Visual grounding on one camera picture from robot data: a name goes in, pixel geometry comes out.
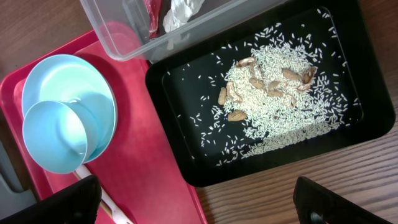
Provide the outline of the small light blue bowl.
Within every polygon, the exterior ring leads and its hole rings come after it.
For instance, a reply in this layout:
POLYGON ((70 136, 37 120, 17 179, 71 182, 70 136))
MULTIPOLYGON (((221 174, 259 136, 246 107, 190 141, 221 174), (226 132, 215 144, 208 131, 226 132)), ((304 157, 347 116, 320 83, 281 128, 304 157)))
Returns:
POLYGON ((60 101, 41 101, 30 107, 22 133, 33 160, 55 174, 74 172, 100 141, 92 113, 78 103, 60 101))

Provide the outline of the red snack wrapper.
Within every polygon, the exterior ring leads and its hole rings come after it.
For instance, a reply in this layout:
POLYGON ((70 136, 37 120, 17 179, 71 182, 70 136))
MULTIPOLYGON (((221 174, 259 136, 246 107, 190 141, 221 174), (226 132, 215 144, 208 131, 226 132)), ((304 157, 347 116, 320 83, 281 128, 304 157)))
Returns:
POLYGON ((162 0, 144 0, 149 15, 149 37, 157 38, 159 32, 159 16, 162 7, 162 0))

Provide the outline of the white napkin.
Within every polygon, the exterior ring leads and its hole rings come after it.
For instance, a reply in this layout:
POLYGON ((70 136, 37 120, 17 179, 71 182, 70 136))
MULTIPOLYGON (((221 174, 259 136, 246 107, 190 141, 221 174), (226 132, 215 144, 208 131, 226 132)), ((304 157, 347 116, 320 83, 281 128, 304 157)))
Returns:
POLYGON ((171 0, 171 7, 163 20, 166 33, 172 32, 188 23, 199 12, 205 0, 171 0))

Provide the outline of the rice and food scraps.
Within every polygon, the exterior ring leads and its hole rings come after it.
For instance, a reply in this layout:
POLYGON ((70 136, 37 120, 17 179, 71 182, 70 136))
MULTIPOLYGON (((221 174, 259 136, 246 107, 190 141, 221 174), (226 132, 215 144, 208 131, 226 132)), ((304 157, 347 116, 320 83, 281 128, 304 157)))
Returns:
POLYGON ((363 115, 325 7, 222 44, 165 81, 194 158, 211 166, 349 128, 363 115))

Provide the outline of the large light blue plate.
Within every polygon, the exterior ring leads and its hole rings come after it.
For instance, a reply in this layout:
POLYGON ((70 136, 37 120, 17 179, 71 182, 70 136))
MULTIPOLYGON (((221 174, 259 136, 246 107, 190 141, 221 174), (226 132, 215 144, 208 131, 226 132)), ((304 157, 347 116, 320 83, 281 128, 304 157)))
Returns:
POLYGON ((68 54, 41 60, 29 72, 22 90, 22 115, 41 101, 78 103, 94 116, 99 143, 83 163, 98 158, 109 146, 117 125, 117 104, 104 76, 92 64, 68 54))

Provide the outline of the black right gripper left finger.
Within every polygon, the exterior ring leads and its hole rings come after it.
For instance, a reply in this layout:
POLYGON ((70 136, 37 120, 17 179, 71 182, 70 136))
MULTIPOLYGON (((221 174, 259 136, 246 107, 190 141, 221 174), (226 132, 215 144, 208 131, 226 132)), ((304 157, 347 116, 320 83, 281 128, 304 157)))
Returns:
POLYGON ((1 224, 94 224, 101 203, 101 186, 89 175, 11 216, 1 224))

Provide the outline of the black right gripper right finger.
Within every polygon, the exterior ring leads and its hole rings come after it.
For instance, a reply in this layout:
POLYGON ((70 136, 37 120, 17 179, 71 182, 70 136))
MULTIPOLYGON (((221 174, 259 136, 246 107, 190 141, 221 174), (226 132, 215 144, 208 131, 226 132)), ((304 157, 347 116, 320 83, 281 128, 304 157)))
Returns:
POLYGON ((307 177, 297 179, 293 201, 301 224, 391 224, 307 177))

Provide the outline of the white plastic fork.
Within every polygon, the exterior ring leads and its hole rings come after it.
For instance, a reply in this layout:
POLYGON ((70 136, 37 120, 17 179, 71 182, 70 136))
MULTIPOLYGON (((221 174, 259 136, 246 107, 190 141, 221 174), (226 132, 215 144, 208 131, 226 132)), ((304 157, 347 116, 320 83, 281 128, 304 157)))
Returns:
MULTIPOLYGON (((76 170, 83 172, 90 172, 85 165, 79 166, 76 170)), ((104 188, 101 187, 101 199, 104 200, 105 204, 110 208, 113 213, 113 222, 117 224, 134 224, 124 212, 113 202, 111 197, 106 193, 104 188)))

